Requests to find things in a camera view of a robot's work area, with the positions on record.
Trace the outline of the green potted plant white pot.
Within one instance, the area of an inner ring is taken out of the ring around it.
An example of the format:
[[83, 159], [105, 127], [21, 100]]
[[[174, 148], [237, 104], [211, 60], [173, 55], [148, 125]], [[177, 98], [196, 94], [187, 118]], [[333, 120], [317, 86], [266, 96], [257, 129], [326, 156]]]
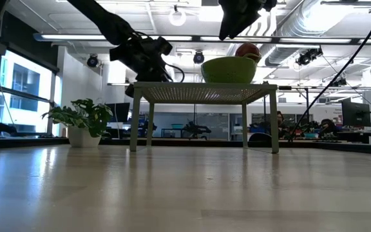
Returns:
[[92, 99], [71, 101], [72, 107], [56, 106], [42, 118], [49, 118], [54, 124], [67, 127], [67, 135], [73, 148], [95, 148], [103, 135], [107, 134], [107, 124], [112, 118], [111, 109], [105, 104], [95, 104]]

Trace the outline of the black flat monitor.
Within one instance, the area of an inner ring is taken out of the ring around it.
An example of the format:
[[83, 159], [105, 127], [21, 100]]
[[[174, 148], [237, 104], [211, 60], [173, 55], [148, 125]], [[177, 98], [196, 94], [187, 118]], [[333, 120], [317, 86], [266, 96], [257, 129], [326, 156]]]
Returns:
[[109, 122], [127, 122], [130, 103], [115, 103], [106, 105], [112, 112]]

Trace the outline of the black monitor on arm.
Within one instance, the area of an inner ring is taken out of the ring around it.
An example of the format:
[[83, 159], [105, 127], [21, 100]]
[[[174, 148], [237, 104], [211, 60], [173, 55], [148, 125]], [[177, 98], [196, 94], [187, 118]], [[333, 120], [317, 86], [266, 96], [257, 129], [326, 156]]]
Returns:
[[341, 102], [343, 125], [352, 127], [371, 127], [371, 109], [368, 104]]

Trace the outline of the long ceiling light strip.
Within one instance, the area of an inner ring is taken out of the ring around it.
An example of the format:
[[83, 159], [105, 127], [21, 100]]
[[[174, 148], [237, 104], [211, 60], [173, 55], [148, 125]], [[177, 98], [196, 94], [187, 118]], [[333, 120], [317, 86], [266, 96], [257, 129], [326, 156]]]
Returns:
[[[34, 39], [41, 42], [62, 41], [106, 41], [103, 35], [90, 34], [34, 34]], [[169, 42], [193, 43], [261, 43], [261, 44], [329, 44], [329, 45], [359, 45], [365, 39], [357, 37], [270, 37], [270, 36], [239, 36], [234, 39], [220, 40], [216, 36], [206, 35], [161, 35]]]

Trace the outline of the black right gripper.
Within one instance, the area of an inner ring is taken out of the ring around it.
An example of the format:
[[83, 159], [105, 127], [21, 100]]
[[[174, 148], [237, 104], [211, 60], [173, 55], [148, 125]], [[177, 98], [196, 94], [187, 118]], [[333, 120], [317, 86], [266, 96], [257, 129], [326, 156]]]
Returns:
[[277, 0], [219, 0], [224, 11], [219, 39], [234, 39], [238, 34], [260, 18], [259, 10], [269, 12], [277, 5]]

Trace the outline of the person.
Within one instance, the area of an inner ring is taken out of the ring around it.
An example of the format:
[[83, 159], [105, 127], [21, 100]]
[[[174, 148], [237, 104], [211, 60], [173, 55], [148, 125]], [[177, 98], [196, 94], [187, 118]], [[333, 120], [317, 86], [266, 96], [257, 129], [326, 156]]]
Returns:
[[324, 137], [327, 134], [336, 135], [338, 132], [336, 125], [330, 119], [323, 119], [320, 124], [319, 137]]
[[283, 139], [289, 133], [289, 128], [284, 123], [284, 116], [281, 111], [277, 111], [277, 120], [278, 120], [278, 136], [280, 139]]

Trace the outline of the silver ventilation duct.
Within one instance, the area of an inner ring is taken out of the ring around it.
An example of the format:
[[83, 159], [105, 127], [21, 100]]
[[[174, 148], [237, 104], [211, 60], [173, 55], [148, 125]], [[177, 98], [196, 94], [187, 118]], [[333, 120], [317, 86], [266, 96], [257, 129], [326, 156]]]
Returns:
[[[275, 31], [277, 37], [317, 37], [338, 23], [331, 18], [331, 7], [322, 5], [324, 0], [303, 0], [290, 17]], [[279, 66], [300, 48], [283, 48], [278, 44], [265, 44], [260, 51], [265, 55], [266, 66]]]

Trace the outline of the pale green perforated metal shelf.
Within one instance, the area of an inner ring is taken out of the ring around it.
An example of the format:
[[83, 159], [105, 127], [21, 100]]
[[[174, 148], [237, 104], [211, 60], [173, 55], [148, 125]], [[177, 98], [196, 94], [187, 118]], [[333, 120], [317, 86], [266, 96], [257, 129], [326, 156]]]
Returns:
[[149, 129], [153, 128], [156, 104], [212, 104], [239, 105], [243, 116], [243, 147], [248, 147], [247, 105], [269, 96], [271, 120], [271, 152], [280, 150], [277, 120], [277, 100], [275, 84], [238, 84], [238, 83], [191, 83], [191, 82], [136, 82], [133, 84], [133, 114], [129, 150], [137, 151], [138, 120], [140, 101], [149, 103]]

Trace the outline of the black metal table frame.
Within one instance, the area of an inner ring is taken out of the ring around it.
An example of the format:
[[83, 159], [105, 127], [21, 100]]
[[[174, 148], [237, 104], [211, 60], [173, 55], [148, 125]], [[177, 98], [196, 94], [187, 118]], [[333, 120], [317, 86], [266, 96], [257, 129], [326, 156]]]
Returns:
[[[2, 148], [22, 148], [32, 146], [53, 146], [68, 144], [68, 139], [64, 138], [0, 138], [0, 149]], [[242, 142], [218, 141], [218, 140], [174, 140], [174, 139], [154, 139], [153, 146], [178, 146], [178, 147], [215, 147], [215, 148], [241, 148]], [[295, 140], [294, 142], [281, 141], [280, 148], [310, 148], [335, 151], [349, 151], [356, 153], [371, 154], [371, 145], [353, 143], [331, 143]]]

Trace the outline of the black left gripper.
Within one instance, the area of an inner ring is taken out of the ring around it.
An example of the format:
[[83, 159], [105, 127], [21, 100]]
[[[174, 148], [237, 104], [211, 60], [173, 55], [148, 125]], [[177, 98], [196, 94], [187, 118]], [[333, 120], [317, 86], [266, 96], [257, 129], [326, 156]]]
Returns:
[[[162, 55], [169, 55], [172, 45], [163, 37], [152, 39], [130, 39], [109, 51], [110, 61], [120, 61], [137, 74], [138, 82], [169, 82], [172, 80], [166, 70]], [[128, 97], [134, 97], [134, 86], [125, 90]]]

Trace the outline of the round white ceiling lamp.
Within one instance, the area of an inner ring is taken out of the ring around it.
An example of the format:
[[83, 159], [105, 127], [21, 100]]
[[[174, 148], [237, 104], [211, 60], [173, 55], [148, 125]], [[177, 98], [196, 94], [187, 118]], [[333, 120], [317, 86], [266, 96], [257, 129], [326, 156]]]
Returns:
[[182, 26], [186, 22], [186, 13], [181, 8], [173, 8], [168, 15], [168, 19], [173, 26]]

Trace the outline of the red apple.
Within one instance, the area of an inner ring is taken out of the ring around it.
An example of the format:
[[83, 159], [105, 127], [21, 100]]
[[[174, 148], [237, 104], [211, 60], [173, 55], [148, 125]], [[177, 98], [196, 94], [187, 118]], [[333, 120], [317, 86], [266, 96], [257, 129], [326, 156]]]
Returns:
[[250, 58], [256, 63], [258, 63], [262, 58], [260, 49], [252, 43], [243, 43], [240, 45], [235, 52], [235, 56]]

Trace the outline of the green plastic colander bowl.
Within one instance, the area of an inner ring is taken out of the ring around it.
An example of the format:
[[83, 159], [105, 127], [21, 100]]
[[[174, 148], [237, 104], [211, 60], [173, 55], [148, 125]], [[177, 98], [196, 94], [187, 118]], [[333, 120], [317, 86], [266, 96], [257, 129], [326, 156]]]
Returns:
[[257, 63], [246, 57], [220, 57], [201, 65], [206, 83], [250, 84], [256, 69]]

